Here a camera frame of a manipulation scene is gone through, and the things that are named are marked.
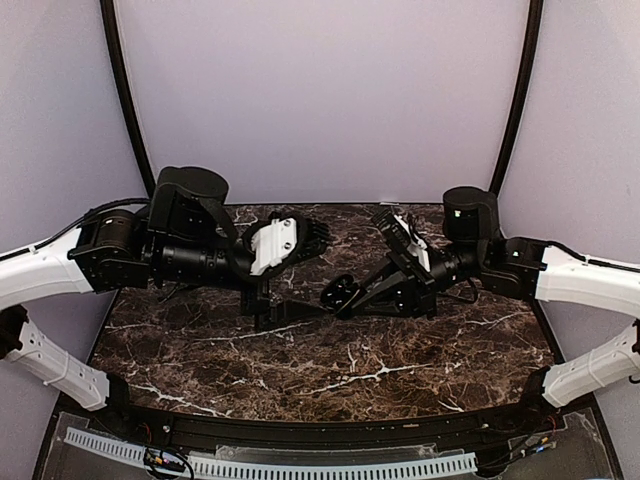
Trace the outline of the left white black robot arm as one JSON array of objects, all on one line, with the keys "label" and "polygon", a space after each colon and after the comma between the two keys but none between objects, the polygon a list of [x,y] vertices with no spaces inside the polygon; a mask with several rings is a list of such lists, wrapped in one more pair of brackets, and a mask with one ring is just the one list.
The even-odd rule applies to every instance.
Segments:
[{"label": "left white black robot arm", "polygon": [[56,235],[1,257],[1,357],[21,365],[120,436],[141,427],[127,383],[93,369],[56,345],[28,317],[26,304],[70,293],[144,289],[173,282],[237,291],[240,310],[259,329],[313,316],[304,302],[273,304],[269,283],[287,268],[322,255],[328,226],[298,213],[273,213],[239,232],[224,203],[219,174],[167,167],[150,199],[113,201]]}]

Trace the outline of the black earbud charging case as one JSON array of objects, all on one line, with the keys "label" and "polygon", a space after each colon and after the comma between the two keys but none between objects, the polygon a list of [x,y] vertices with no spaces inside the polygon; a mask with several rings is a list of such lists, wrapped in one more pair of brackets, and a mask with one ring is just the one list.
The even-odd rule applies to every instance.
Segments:
[{"label": "black earbud charging case", "polygon": [[331,281],[321,292],[321,305],[335,316],[342,315],[359,294],[360,287],[351,274],[343,274]]}]

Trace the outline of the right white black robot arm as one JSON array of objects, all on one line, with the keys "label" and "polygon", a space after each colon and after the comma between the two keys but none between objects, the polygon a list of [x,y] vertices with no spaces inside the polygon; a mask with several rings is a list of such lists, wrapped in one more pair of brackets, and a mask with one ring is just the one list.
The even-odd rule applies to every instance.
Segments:
[{"label": "right white black robot arm", "polygon": [[342,275],[321,294],[336,317],[383,315],[432,318],[437,297],[452,286],[477,279],[489,292],[517,300],[559,301],[639,316],[639,268],[596,258],[554,242],[506,238],[497,197],[462,186],[443,195],[443,233],[435,248],[389,208],[372,218],[389,252],[362,282]]}]

